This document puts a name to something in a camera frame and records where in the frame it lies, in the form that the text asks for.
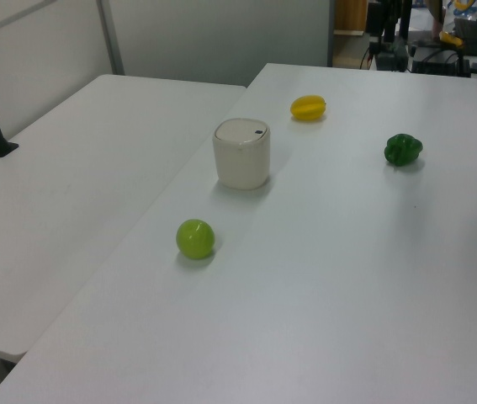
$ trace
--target wall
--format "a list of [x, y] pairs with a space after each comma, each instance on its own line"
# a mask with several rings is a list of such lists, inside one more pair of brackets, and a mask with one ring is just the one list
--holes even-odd
[[7, 139], [111, 73], [95, 0], [58, 0], [0, 29], [0, 125]]
[[328, 64], [331, 0], [109, 0], [127, 75], [247, 86], [267, 62]]

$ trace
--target wooden cabinet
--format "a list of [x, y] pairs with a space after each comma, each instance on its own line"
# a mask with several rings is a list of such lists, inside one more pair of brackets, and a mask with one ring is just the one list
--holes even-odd
[[335, 29], [364, 31], [368, 0], [336, 0]]

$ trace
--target green apple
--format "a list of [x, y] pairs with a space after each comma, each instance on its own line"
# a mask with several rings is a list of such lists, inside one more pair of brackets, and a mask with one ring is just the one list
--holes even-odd
[[178, 249], [188, 258], [208, 257], [212, 252], [214, 241], [212, 227], [199, 219], [185, 221], [177, 231]]

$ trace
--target toy fruit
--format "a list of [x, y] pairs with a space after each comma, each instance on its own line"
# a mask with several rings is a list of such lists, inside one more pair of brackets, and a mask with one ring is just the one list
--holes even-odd
[[388, 139], [388, 146], [384, 149], [386, 160], [394, 166], [405, 166], [417, 159], [423, 150], [423, 144], [415, 137], [399, 133]]
[[212, 252], [215, 237], [212, 227], [205, 221], [190, 219], [185, 221], [177, 231], [177, 246], [188, 258], [201, 259]]
[[297, 120], [318, 120], [326, 111], [326, 101], [320, 95], [305, 95], [290, 105], [290, 113]]

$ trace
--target yellow fruit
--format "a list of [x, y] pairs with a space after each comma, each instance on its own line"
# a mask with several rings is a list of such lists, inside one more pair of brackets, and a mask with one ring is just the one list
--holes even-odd
[[326, 111], [326, 101], [320, 95], [305, 95], [290, 106], [290, 113], [297, 120], [318, 120]]

